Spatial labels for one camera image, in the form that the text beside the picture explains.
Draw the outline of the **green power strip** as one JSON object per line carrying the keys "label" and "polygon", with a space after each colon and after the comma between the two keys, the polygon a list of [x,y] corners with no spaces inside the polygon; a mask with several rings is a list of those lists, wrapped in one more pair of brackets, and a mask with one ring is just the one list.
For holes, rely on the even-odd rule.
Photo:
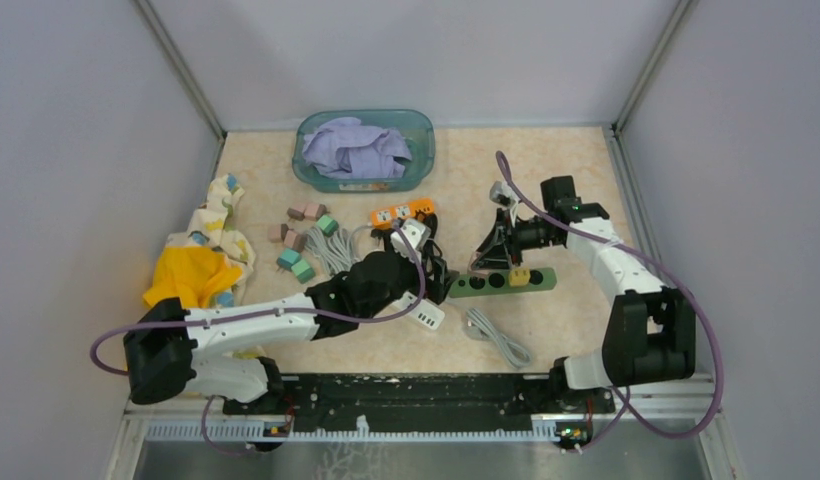
{"label": "green power strip", "polygon": [[531,281],[522,288],[511,288],[508,285],[508,270],[490,272],[487,278],[475,278],[462,274],[454,282],[448,296],[453,299],[515,295],[550,291],[557,284],[556,273],[552,268],[529,269]]}

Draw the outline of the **yellow plug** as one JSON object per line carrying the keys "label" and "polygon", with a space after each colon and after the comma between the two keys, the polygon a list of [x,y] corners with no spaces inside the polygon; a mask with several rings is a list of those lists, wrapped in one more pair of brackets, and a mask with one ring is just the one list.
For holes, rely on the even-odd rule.
{"label": "yellow plug", "polygon": [[531,271],[526,268],[515,268],[508,273],[508,285],[511,288],[522,288],[529,285],[531,281]]}

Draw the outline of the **white power strip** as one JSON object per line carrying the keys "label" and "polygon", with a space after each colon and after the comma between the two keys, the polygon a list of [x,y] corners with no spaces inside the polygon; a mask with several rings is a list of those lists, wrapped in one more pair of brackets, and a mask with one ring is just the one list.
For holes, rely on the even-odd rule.
{"label": "white power strip", "polygon": [[445,320],[445,312],[441,310],[437,304],[427,299],[420,300],[413,309],[410,309],[410,306],[413,305],[416,300],[417,297],[414,294],[405,293],[402,298],[394,301],[391,307],[396,311],[404,312],[405,318],[415,321],[430,331],[438,330]]}

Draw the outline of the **orange power strip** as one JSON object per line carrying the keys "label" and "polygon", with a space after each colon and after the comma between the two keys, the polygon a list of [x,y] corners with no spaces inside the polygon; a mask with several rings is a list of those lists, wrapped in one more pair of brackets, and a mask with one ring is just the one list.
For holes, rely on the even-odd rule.
{"label": "orange power strip", "polygon": [[388,229],[395,220],[407,218],[419,219],[435,212],[434,202],[430,198],[420,198],[401,204],[373,210],[369,223],[376,229]]}

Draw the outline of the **teal plug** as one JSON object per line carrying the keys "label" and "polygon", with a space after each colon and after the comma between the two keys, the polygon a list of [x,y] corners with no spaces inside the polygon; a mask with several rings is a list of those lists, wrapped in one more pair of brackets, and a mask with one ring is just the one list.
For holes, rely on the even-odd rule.
{"label": "teal plug", "polygon": [[278,256],[276,260],[276,264],[279,268],[291,271],[292,267],[298,263],[302,259],[302,255],[300,252],[291,249],[285,248],[282,253]]}

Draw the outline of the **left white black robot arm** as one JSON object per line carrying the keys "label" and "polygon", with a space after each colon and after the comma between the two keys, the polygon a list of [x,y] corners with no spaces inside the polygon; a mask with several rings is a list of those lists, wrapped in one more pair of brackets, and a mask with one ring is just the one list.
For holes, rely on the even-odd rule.
{"label": "left white black robot arm", "polygon": [[129,398],[152,405],[189,392],[274,413],[286,399],[276,363],[235,358],[233,352],[344,335],[362,323],[384,321],[385,309],[407,295],[440,304],[458,277],[439,257],[416,263],[394,250],[375,251],[349,270],[273,302],[203,309],[164,298],[123,338]]}

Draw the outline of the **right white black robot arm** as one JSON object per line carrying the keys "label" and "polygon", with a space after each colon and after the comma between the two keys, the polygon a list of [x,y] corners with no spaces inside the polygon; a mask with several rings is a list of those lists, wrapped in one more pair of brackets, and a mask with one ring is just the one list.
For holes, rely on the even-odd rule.
{"label": "right white black robot arm", "polygon": [[583,202],[572,177],[552,177],[541,190],[544,215],[521,219],[515,191],[502,181],[493,184],[489,198],[498,206],[496,218],[470,267],[513,269],[522,264],[524,252],[561,245],[587,267],[608,299],[611,313],[601,346],[555,361],[549,385],[553,406],[574,412],[591,389],[690,377],[696,349],[690,302],[623,251],[608,212]]}

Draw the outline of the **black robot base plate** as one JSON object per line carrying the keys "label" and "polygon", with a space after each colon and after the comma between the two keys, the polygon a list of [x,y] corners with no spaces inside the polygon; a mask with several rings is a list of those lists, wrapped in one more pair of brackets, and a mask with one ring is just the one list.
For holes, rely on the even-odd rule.
{"label": "black robot base plate", "polygon": [[606,389],[560,393],[546,374],[295,374],[267,397],[227,400],[226,415],[279,415],[296,433],[521,432],[543,415],[611,414]]}

